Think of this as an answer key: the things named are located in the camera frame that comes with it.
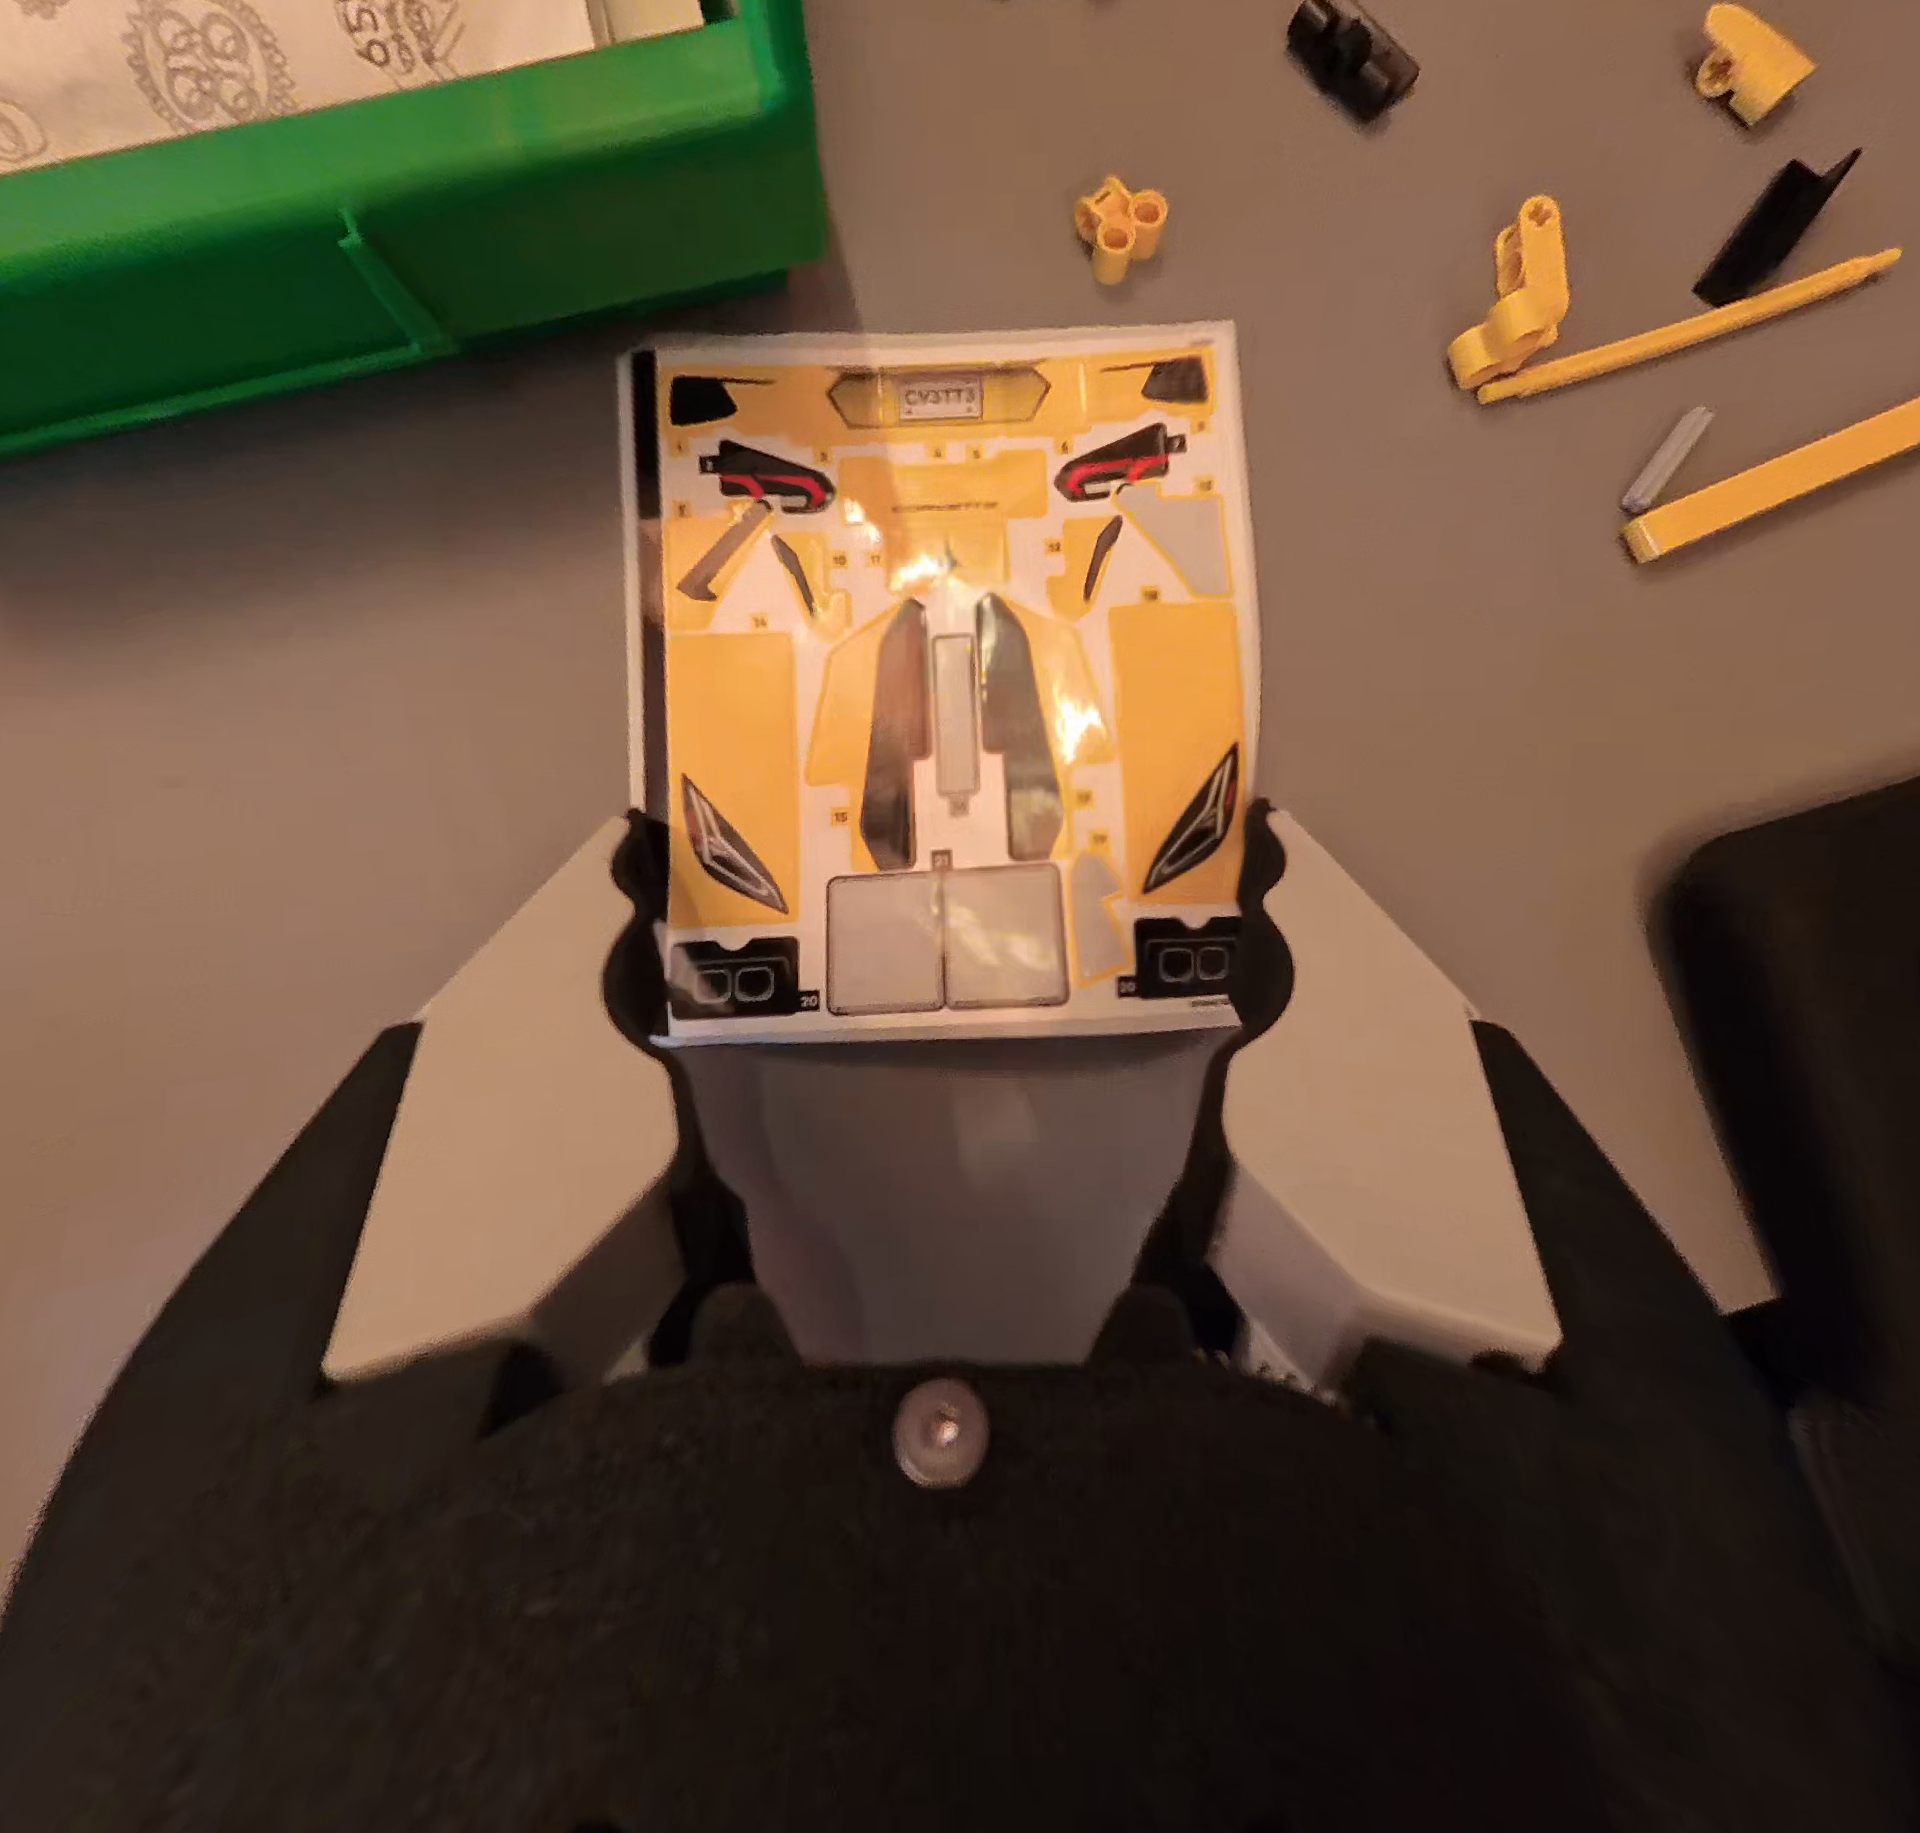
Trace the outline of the black toy connector block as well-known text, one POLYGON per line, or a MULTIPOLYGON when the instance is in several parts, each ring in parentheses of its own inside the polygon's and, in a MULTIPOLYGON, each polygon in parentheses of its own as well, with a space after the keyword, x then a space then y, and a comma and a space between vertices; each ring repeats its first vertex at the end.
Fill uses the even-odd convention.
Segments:
POLYGON ((1356 124, 1385 117, 1421 76, 1410 51, 1356 0, 1299 0, 1284 51, 1356 124))

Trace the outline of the yellow angled toy connector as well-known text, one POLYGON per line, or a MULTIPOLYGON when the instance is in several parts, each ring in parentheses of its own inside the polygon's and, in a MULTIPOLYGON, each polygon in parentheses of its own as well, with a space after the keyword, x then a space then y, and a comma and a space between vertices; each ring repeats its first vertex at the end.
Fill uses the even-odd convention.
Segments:
POLYGON ((1558 341, 1569 309, 1561 203, 1546 194, 1526 195, 1512 222, 1497 233, 1492 260, 1492 309, 1448 341, 1448 372, 1457 390, 1512 376, 1558 341))

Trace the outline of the grey toy pin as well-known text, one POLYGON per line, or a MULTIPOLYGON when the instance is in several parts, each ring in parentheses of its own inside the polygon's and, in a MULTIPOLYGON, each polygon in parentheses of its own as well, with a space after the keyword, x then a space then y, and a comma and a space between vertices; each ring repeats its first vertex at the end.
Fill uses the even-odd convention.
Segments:
POLYGON ((1713 406, 1682 409, 1622 493, 1622 515, 1637 518, 1650 511, 1713 425, 1713 406))

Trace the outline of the yellow rounded toy piece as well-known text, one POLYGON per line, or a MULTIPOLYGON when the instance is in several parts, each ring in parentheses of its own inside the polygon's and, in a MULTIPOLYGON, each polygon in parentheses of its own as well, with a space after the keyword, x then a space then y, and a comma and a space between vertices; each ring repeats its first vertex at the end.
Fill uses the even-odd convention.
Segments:
POLYGON ((1819 67, 1783 30, 1752 10, 1716 0, 1704 15, 1704 58, 1691 91, 1752 128, 1771 117, 1819 67))

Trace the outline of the printed white paper bag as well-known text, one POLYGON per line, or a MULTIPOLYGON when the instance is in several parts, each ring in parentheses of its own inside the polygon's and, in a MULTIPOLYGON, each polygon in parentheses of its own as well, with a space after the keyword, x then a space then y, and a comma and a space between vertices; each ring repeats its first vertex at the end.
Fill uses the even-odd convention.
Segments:
POLYGON ((4 0, 4 175, 698 23, 701 0, 4 0))

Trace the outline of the small yellow triple connector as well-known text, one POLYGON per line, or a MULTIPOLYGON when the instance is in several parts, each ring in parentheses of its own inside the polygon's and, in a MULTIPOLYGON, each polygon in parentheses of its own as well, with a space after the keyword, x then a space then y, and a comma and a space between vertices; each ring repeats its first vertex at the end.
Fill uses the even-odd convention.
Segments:
POLYGON ((1092 282, 1114 288, 1127 273, 1152 260, 1171 219, 1171 203, 1160 188, 1129 185, 1108 173, 1073 203, 1073 231, 1088 254, 1092 282))

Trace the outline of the yellow sticker sheet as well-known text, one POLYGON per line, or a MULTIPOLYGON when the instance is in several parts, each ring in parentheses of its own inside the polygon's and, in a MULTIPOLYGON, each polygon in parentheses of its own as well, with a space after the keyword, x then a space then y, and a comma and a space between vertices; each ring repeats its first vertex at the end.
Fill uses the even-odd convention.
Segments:
POLYGON ((1229 320, 619 360, 666 1045, 1234 1023, 1238 367, 1229 320))

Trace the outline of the long yellow toy axle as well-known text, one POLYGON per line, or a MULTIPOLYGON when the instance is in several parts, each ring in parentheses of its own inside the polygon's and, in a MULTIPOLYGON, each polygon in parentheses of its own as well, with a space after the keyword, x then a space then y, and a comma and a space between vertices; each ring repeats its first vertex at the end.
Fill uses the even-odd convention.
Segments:
POLYGON ((1474 400, 1482 406, 1510 402, 1510 400, 1531 400, 1531 397, 1569 390, 1569 388, 1579 388, 1579 384, 1590 384, 1590 378, 1632 372, 1632 368, 1658 364, 1666 355, 1691 354, 1691 349, 1710 346, 1716 339, 1731 339, 1731 337, 1782 323, 1788 315, 1796 315, 1803 309, 1836 303, 1847 291, 1860 291, 1860 288, 1884 279, 1904 260, 1904 254, 1906 254, 1904 247, 1884 247, 1884 252, 1875 252, 1875 254, 1836 260, 1836 265, 1828 265, 1816 273, 1793 279, 1793 282, 1778 283, 1778 288, 1765 288, 1765 291, 1748 294, 1732 304, 1705 309, 1698 315, 1690 315, 1690 320, 1680 320, 1680 323, 1670 323, 1670 326, 1658 326, 1658 330, 1647 330, 1647 333, 1622 337, 1622 339, 1611 339, 1611 341, 1593 346, 1593 349, 1579 349, 1579 354, 1563 355, 1563 360, 1546 360, 1542 367, 1526 367, 1512 376, 1488 378, 1486 388, 1474 390, 1474 400))

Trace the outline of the black toy panel piece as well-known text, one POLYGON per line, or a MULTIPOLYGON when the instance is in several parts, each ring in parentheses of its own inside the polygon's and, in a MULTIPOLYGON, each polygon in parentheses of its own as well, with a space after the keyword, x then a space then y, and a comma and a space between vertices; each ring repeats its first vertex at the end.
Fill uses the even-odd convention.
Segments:
POLYGON ((1862 150, 1854 145, 1830 165, 1788 160, 1705 265, 1691 294, 1710 309, 1723 309, 1771 283, 1860 154, 1862 150))

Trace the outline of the green plastic bin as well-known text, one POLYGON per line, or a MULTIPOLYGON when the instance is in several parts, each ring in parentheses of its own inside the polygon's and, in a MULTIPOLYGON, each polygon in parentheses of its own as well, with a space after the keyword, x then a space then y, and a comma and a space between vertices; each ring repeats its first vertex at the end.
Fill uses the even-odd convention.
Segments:
POLYGON ((4 175, 4 458, 776 283, 828 203, 805 0, 4 175))

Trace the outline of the yellow toy beam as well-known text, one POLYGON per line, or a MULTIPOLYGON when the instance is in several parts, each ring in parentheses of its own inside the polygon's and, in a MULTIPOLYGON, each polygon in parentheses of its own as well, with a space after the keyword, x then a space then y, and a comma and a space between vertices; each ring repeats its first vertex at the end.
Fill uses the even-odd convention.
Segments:
POLYGON ((1647 567, 1913 452, 1915 400, 1906 400, 1627 518, 1622 546, 1632 563, 1647 567))

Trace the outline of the black dotted pad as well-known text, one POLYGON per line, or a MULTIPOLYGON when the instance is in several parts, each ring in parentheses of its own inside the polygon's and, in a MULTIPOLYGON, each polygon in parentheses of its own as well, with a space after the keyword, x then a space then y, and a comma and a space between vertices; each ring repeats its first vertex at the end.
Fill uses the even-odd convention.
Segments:
POLYGON ((1915 1674, 1915 781, 1704 837, 1650 935, 1778 1297, 1765 1363, 1875 1649, 1915 1674))

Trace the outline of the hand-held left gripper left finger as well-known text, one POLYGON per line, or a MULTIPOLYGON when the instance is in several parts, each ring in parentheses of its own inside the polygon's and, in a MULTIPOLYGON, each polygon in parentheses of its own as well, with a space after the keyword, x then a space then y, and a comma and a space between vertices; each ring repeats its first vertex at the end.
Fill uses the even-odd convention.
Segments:
POLYGON ((686 1255, 686 1089, 608 1005, 635 927, 602 822, 425 1005, 321 1354, 335 1384, 493 1341, 563 1382, 641 1371, 686 1255))

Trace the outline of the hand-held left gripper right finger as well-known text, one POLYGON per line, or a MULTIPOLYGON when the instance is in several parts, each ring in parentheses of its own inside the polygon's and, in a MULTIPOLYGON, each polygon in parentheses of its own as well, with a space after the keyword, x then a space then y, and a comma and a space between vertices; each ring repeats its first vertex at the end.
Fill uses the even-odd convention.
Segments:
POLYGON ((1280 933, 1284 1002, 1246 1012, 1208 1264, 1229 1359, 1316 1395, 1373 1341, 1542 1374, 1563 1330, 1460 988, 1287 812, 1246 927, 1280 933))

